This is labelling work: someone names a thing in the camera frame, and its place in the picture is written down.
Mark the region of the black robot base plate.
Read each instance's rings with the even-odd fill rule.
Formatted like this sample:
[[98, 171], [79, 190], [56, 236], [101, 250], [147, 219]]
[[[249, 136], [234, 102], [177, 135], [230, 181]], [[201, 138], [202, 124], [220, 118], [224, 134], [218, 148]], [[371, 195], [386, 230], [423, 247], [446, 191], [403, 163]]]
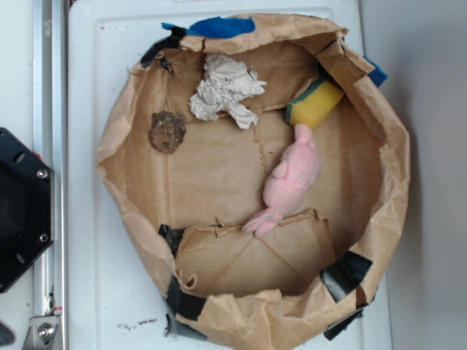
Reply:
[[1, 128], [1, 292], [53, 242], [53, 171]]

